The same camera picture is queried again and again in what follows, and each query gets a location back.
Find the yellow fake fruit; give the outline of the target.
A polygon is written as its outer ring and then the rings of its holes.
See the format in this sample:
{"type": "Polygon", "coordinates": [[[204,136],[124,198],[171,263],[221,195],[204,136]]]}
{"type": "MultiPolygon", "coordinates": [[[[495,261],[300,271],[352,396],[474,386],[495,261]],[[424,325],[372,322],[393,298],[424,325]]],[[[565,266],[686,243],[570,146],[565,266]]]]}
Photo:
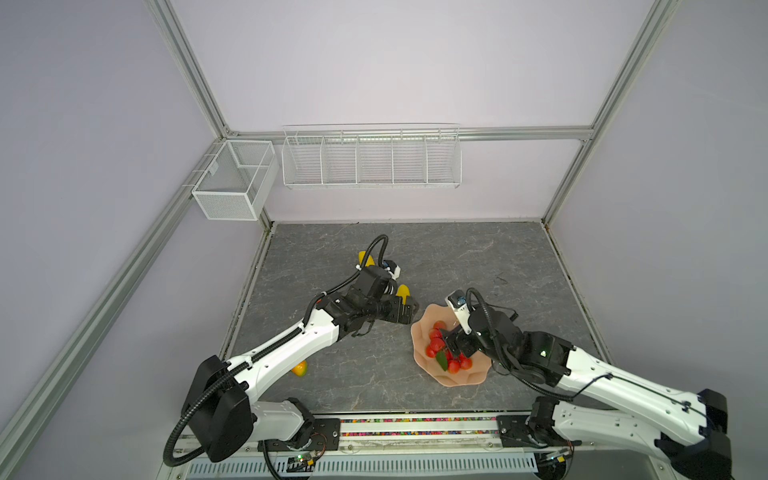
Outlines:
{"type": "Polygon", "coordinates": [[[402,305],[406,305],[409,297],[411,296],[410,289],[407,285],[399,285],[396,296],[400,299],[402,305]]]}
{"type": "Polygon", "coordinates": [[[371,253],[360,251],[358,254],[358,267],[368,267],[375,265],[375,257],[371,253]]]}

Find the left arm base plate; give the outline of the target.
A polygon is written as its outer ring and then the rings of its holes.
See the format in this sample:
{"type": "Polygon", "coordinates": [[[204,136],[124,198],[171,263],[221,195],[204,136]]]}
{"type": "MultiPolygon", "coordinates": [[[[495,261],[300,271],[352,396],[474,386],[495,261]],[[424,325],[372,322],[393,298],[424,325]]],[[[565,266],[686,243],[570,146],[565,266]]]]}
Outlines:
{"type": "Polygon", "coordinates": [[[306,422],[289,440],[265,440],[270,452],[336,451],[341,439],[341,419],[316,418],[306,422]]]}

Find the mango red green front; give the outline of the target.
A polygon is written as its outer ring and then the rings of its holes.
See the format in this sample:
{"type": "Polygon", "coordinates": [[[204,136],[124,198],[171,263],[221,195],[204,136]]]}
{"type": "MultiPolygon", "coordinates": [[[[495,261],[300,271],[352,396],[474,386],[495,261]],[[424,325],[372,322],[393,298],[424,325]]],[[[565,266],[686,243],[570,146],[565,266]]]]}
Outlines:
{"type": "Polygon", "coordinates": [[[307,372],[308,372],[308,362],[307,361],[302,361],[301,363],[299,363],[297,366],[295,366],[292,369],[292,372],[297,377],[304,377],[304,376],[306,376],[307,372]]]}

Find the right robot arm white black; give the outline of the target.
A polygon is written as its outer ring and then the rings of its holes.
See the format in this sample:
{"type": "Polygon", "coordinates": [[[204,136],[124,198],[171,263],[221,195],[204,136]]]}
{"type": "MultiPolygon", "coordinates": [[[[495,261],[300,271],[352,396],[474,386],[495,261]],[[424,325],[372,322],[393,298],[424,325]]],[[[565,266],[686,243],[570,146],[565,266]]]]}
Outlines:
{"type": "Polygon", "coordinates": [[[489,306],[470,306],[462,298],[448,306],[458,322],[444,333],[454,357],[482,353],[538,392],[523,443],[613,444],[665,460],[686,479],[732,478],[723,394],[646,380],[555,335],[523,331],[489,306]]]}

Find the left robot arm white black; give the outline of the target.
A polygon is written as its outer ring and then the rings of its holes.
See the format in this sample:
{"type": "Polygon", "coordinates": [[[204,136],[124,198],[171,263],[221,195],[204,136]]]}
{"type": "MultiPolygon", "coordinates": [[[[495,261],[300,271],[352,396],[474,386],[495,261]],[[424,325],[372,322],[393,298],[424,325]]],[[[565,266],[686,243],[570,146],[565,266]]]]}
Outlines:
{"type": "Polygon", "coordinates": [[[309,409],[296,398],[269,402],[263,394],[315,353],[363,335],[368,322],[410,324],[418,304],[398,284],[399,275],[392,260],[361,267],[340,289],[311,300],[304,318],[271,340],[227,360],[204,360],[164,447],[164,463],[179,466],[200,455],[221,462],[250,440],[308,446],[315,423],[309,409]]]}

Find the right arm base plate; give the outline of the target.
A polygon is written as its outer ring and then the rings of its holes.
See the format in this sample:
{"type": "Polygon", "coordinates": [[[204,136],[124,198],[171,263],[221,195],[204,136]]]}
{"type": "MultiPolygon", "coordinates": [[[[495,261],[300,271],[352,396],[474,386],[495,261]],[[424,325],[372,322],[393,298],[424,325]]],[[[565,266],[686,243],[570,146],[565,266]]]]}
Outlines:
{"type": "Polygon", "coordinates": [[[502,414],[496,416],[496,422],[501,444],[505,448],[543,449],[569,445],[569,441],[555,431],[551,418],[502,414]]]}

